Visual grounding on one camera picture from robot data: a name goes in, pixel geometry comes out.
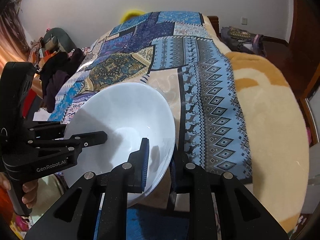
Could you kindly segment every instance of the finger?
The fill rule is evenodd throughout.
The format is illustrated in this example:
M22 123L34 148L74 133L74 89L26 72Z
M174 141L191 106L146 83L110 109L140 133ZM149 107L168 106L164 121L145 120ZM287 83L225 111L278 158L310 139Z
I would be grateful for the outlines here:
M37 196L37 190L38 190L38 185L33 190L29 191L28 193L25 193L24 196L22 197L22 202L24 204L28 204L32 202Z
M7 179L7 177L3 172L0 172L0 187L6 190L11 189L10 181Z
M23 192L25 193L28 193L30 192L31 190L35 189L38 185L38 180L33 180L33 181L30 181L30 182L27 182L25 184L22 185L22 189L23 189Z
M26 205L27 208L33 208L33 206L36 204L36 202L37 202L37 195L36 195L36 197L34 198L33 201L31 201L30 203L28 203L28 204Z

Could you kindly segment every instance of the blue patterned quilt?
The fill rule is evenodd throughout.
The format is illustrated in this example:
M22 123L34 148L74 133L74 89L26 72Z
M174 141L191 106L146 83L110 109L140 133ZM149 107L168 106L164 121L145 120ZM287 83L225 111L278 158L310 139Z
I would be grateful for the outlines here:
M180 112L173 113L180 119L178 150L186 151L207 171L230 171L239 179L252 176L232 68L206 31L200 13L152 12L133 18L84 52L83 63L92 63L64 84L49 120L70 122L84 102L109 85L157 84L165 88L170 106L174 100L180 102Z

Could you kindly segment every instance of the metal screw head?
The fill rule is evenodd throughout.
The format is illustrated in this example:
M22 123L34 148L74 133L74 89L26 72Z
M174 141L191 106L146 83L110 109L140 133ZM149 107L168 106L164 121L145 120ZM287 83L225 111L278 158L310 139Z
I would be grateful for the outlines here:
M223 173L223 177L225 177L226 179L232 179L233 175L231 172L225 172Z
M187 163L186 164L186 168L188 170L193 170L196 167L196 165L194 163Z
M94 176L93 172L89 171L87 173L84 174L84 178L85 179L92 179Z
M125 170L130 169L132 167L131 163L124 163L122 164L122 168L124 168Z

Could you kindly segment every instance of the blanket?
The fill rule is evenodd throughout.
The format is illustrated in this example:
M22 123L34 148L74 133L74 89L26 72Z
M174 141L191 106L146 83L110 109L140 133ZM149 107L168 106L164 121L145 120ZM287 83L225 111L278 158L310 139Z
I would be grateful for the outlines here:
M275 66L233 53L207 17L153 12L133 18L85 48L84 66L56 96L51 121L69 123L94 94L140 82L167 100L178 150L207 171L230 171L286 232L293 230L308 181L308 139L290 87ZM166 208L170 175L142 203Z

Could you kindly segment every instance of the dark clothing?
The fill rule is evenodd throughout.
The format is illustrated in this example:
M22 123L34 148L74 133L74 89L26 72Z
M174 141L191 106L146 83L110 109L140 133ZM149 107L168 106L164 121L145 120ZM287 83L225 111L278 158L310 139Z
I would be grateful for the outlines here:
M58 52L49 58L40 71L42 93L48 112L52 113L55 96L65 82L77 71L85 56L81 49L76 49L69 58L66 52Z
M54 106L56 104L56 95L58 94L63 84L67 82L69 78L70 76L66 72L57 70L52 78L49 79L49 84L46 90L47 93L43 98L46 103L48 113L52 113L54 111Z

